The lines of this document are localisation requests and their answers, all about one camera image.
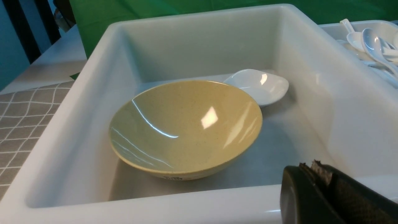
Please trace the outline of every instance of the green backdrop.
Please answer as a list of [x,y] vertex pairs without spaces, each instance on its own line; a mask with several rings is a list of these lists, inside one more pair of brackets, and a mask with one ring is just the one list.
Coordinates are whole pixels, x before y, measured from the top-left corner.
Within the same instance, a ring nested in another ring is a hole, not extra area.
[[70,0],[87,57],[106,28],[115,22],[206,12],[229,8],[289,3],[317,24],[344,18],[397,20],[398,0]]

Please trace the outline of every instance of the plastic spoon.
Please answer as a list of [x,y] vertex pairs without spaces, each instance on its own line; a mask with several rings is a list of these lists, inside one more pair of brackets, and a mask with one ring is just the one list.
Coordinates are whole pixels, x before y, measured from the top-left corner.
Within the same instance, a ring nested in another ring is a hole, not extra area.
[[[343,24],[344,27],[346,28],[346,30],[348,31],[347,41],[349,42],[349,44],[351,44],[351,46],[353,46],[356,50],[365,52],[362,47],[362,43],[361,43],[362,33],[355,32],[354,28],[352,27],[352,25],[348,21],[348,19],[344,19],[344,20],[340,21],[340,23]],[[395,50],[395,47],[392,44],[386,42],[385,40],[383,40],[381,38],[380,38],[380,41],[381,41],[383,47],[385,47],[387,49]]]
[[384,58],[388,61],[398,62],[398,51],[392,49],[383,49]]
[[224,83],[248,93],[262,107],[282,99],[289,88],[289,82],[280,76],[254,69],[241,70]]
[[398,67],[384,58],[380,38],[372,29],[366,28],[362,31],[361,42],[365,52],[371,58],[383,64],[390,69],[395,76],[398,76]]
[[374,73],[376,73],[380,78],[382,78],[384,81],[386,81],[388,84],[390,84],[394,88],[398,88],[398,81],[395,78],[394,75],[390,74],[387,71],[382,71],[378,70],[375,68],[370,68]]
[[[380,64],[379,62],[376,61],[362,61],[365,65],[369,67],[385,67],[384,65]],[[391,62],[394,65],[398,66],[398,62]]]
[[356,56],[359,60],[363,61],[373,61],[369,55],[365,52],[357,51],[350,43],[345,40],[336,40],[339,44],[341,44],[344,48],[348,50],[352,55]]
[[395,47],[398,47],[398,32],[395,34],[392,44],[394,44]]

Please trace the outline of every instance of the gray checkered tablecloth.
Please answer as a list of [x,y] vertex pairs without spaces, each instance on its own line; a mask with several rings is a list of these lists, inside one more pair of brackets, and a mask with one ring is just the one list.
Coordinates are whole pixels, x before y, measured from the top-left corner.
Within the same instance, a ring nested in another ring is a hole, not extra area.
[[0,95],[0,200],[73,83]]

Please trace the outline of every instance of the white sink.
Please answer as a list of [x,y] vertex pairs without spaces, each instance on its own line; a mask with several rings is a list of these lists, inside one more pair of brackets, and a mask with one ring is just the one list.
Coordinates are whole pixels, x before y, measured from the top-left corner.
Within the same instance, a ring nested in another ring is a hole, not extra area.
[[[141,173],[110,148],[112,115],[176,79],[271,70],[288,94],[263,109],[259,138],[197,181]],[[398,196],[398,96],[291,5],[109,26],[0,203],[0,223],[280,223],[286,165],[320,159]]]

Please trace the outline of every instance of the yellow bowl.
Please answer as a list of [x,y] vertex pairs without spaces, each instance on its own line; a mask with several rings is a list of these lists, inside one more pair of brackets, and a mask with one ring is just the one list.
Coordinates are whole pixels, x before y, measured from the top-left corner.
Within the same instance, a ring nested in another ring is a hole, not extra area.
[[261,125],[261,110],[244,91],[213,81],[181,81],[124,104],[112,118],[109,137],[127,164],[161,178],[193,180],[231,164]]

